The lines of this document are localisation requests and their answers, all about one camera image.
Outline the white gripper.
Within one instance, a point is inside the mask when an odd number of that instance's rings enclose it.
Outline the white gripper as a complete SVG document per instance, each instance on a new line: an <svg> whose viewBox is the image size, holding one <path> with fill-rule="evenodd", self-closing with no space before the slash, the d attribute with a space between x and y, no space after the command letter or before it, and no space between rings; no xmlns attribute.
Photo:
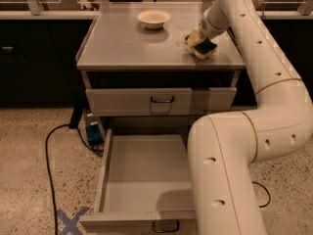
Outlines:
<svg viewBox="0 0 313 235"><path fill-rule="evenodd" d="M185 37L184 43L189 47L194 47L204 40L213 39L224 33L229 22L218 4L210 6L202 15L199 27L195 27L190 34Z"/></svg>

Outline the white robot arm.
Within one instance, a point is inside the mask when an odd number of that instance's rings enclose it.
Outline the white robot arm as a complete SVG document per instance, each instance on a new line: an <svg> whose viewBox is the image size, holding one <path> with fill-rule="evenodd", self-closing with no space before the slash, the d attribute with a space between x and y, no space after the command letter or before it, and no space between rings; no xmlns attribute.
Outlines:
<svg viewBox="0 0 313 235"><path fill-rule="evenodd" d="M248 166L298 150L311 137L305 84L255 11L252 0L215 0L188 44L231 28L257 107L199 118L188 159L199 235L267 235Z"/></svg>

